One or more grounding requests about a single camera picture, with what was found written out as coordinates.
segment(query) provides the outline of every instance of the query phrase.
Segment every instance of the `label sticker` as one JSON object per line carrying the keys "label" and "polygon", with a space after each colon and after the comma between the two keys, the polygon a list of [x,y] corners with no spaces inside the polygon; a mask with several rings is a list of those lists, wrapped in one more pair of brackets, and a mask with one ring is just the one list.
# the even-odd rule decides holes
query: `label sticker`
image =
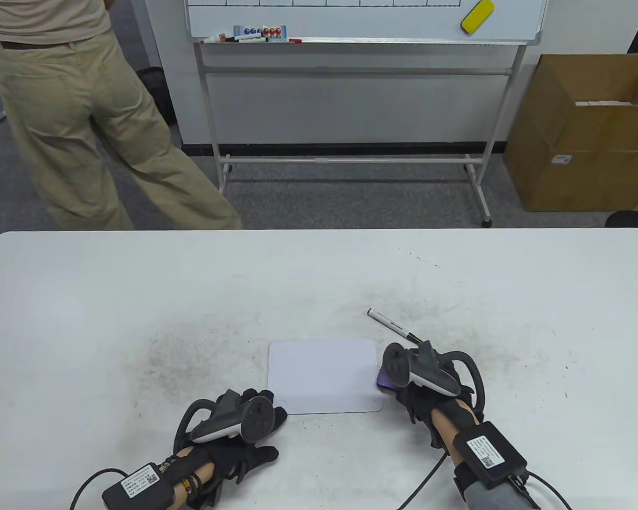
{"label": "label sticker", "polygon": [[558,155],[550,162],[553,163],[553,165],[567,165],[570,161],[572,161],[572,156]]}
{"label": "label sticker", "polygon": [[487,436],[475,437],[475,439],[469,440],[468,446],[487,469],[503,464],[506,461],[487,439]]}
{"label": "label sticker", "polygon": [[134,498],[146,488],[151,487],[158,481],[158,476],[154,472],[154,468],[148,464],[139,471],[135,471],[120,484],[127,492],[129,498]]}

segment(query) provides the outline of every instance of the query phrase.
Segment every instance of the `black baseboard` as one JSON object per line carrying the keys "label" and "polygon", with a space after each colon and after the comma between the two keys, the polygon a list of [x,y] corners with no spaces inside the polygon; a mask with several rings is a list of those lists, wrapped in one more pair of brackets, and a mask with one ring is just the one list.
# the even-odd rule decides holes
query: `black baseboard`
{"label": "black baseboard", "polygon": [[[232,156],[407,156],[407,155],[477,155],[484,151],[484,141],[451,143],[235,143],[221,145],[220,153]],[[213,148],[205,143],[185,143],[188,156],[212,156]],[[504,141],[497,141],[494,154],[503,154]]]}

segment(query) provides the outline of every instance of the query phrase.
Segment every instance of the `whiteboard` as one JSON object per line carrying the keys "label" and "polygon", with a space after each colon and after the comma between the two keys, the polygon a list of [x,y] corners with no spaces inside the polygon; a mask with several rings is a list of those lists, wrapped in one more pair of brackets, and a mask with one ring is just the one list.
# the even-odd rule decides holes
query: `whiteboard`
{"label": "whiteboard", "polygon": [[477,0],[186,0],[188,31],[202,39],[234,25],[278,27],[303,42],[538,44],[548,0],[492,0],[494,13],[468,36]]}
{"label": "whiteboard", "polygon": [[273,342],[267,367],[267,389],[288,414],[374,413],[383,406],[368,338]]}

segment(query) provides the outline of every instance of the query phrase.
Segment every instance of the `purple object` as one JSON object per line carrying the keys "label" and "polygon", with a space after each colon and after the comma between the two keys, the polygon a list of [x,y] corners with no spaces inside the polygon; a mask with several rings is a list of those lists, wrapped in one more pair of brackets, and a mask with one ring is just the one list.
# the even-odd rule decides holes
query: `purple object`
{"label": "purple object", "polygon": [[380,367],[380,371],[378,372],[378,377],[375,379],[375,385],[380,389],[390,389],[391,391],[397,391],[398,388],[392,381],[390,381],[390,377],[385,374],[383,367]]}

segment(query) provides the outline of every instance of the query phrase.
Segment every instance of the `gray sleeve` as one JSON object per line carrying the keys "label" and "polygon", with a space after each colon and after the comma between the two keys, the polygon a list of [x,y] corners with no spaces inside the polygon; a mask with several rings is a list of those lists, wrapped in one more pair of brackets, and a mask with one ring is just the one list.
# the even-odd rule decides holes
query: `gray sleeve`
{"label": "gray sleeve", "polygon": [[508,483],[487,490],[477,481],[463,495],[468,510],[531,510],[530,503]]}

